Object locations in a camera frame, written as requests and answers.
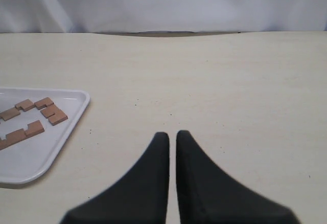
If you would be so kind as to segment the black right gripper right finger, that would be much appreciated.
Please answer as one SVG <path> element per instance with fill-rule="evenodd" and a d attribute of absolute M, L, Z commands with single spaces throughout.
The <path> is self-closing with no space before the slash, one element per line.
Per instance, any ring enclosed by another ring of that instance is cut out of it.
<path fill-rule="evenodd" d="M 181 223 L 299 223 L 218 167 L 187 130 L 176 137 L 176 189 Z"/>

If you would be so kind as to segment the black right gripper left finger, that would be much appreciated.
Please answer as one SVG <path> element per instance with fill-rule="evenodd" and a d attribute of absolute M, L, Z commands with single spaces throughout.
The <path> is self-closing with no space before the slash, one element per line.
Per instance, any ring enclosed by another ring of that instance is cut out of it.
<path fill-rule="evenodd" d="M 157 132 L 143 155 L 115 184 L 67 211 L 61 223 L 165 223 L 170 144 Z"/>

